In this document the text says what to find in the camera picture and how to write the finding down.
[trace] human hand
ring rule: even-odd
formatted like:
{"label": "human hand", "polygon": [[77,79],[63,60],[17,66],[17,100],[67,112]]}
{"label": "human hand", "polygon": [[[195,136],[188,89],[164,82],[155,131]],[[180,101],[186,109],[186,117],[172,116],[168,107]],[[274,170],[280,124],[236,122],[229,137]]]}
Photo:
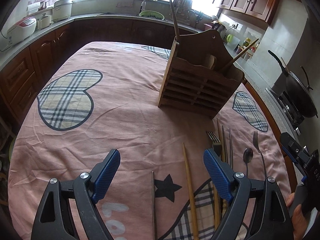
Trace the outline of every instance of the human hand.
{"label": "human hand", "polygon": [[[289,208],[294,199],[294,193],[292,193],[286,200],[287,208]],[[293,236],[294,240],[301,240],[307,230],[308,222],[302,214],[301,204],[298,205],[292,215]]]}

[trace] silver screw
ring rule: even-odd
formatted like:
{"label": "silver screw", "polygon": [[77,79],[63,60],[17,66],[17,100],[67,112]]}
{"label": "silver screw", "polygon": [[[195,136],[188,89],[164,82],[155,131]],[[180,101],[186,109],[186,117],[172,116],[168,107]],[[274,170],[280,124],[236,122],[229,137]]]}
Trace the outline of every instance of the silver screw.
{"label": "silver screw", "polygon": [[236,177],[242,179],[244,177],[244,174],[242,172],[236,172]]}
{"label": "silver screw", "polygon": [[274,177],[268,177],[268,181],[271,182],[271,183],[275,183],[276,182]]}
{"label": "silver screw", "polygon": [[81,179],[86,179],[87,177],[89,177],[89,173],[87,173],[87,172],[83,172],[80,174]]}
{"label": "silver screw", "polygon": [[50,179],[50,184],[55,184],[58,180],[56,178]]}

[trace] wooden utensil holder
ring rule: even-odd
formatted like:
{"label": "wooden utensil holder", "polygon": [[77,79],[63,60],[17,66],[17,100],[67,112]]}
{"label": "wooden utensil holder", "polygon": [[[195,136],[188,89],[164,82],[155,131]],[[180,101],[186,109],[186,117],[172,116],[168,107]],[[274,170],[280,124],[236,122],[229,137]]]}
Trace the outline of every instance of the wooden utensil holder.
{"label": "wooden utensil holder", "polygon": [[[232,56],[216,30],[180,35],[179,40],[172,45],[158,107],[171,106],[213,118],[244,80],[244,73],[234,65],[219,72]],[[216,57],[211,70],[204,66],[210,55]]]}

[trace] metal spoon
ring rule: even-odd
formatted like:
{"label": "metal spoon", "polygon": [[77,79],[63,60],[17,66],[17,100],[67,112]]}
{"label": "metal spoon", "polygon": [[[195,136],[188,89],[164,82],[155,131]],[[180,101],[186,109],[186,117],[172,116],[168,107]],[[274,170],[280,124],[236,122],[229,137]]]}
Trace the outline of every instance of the metal spoon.
{"label": "metal spoon", "polygon": [[253,158],[253,150],[251,148],[245,149],[243,153],[243,161],[245,163],[246,176],[248,176],[248,163],[252,161],[252,158]]}

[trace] black star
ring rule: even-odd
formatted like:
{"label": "black star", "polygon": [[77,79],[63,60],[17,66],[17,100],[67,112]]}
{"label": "black star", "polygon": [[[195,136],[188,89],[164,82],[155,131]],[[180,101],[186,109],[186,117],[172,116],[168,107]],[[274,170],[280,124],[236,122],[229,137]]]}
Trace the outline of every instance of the black star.
{"label": "black star", "polygon": [[155,179],[155,186],[157,187],[155,197],[166,197],[172,202],[174,202],[174,192],[182,188],[173,183],[170,174],[163,181]]}

